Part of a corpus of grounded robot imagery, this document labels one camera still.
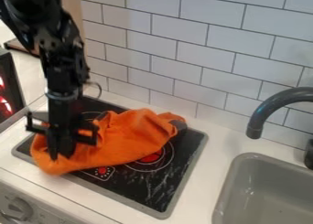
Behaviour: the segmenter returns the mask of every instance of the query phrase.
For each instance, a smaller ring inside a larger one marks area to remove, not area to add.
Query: orange cloth
[[[77,144],[74,155],[63,155],[52,161],[47,152],[46,136],[37,134],[31,145],[31,155],[46,173],[62,175],[76,170],[108,165],[122,165],[159,151],[178,133],[169,122],[185,120],[172,113],[156,115],[148,109],[121,114],[108,112],[93,123],[100,127],[97,146]]]

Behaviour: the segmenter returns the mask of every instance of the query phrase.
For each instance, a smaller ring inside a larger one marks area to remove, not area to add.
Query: wire
[[[100,99],[100,97],[103,95],[103,87],[99,84],[99,82],[96,82],[96,81],[88,81],[87,84],[89,85],[94,85],[94,86],[97,86],[98,89],[99,89],[99,94],[98,96],[96,97],[97,100]]]

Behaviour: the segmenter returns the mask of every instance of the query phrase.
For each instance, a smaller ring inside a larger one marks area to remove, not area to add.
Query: red light
[[[6,100],[5,98],[3,98],[2,96],[0,96],[0,103],[3,103],[4,106],[5,106],[5,108],[6,108],[6,110],[7,110],[8,112],[12,113],[11,104],[9,104],[9,103],[7,102],[7,100]]]
[[[0,87],[1,87],[1,88],[4,88],[4,87],[5,87],[4,79],[2,79],[1,76],[0,76]]]

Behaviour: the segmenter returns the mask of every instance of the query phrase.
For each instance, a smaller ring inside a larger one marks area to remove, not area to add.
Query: tile backsplash
[[[245,131],[273,94],[313,87],[311,0],[81,0],[104,90]],[[304,149],[313,103],[275,112],[263,137]]]

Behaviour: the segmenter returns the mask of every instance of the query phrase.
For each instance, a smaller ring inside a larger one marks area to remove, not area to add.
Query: red heating element
[[[0,96],[0,110],[1,113],[11,115],[12,114],[12,107],[11,104],[2,96]]]
[[[2,77],[0,76],[0,90],[4,90],[5,89],[5,83],[4,83],[4,79],[2,79]]]
[[[152,155],[146,156],[144,158],[142,158],[141,160],[139,160],[139,162],[141,163],[153,163],[156,162],[157,160],[159,160],[161,158],[163,154],[162,149],[157,151],[156,153],[153,153]]]

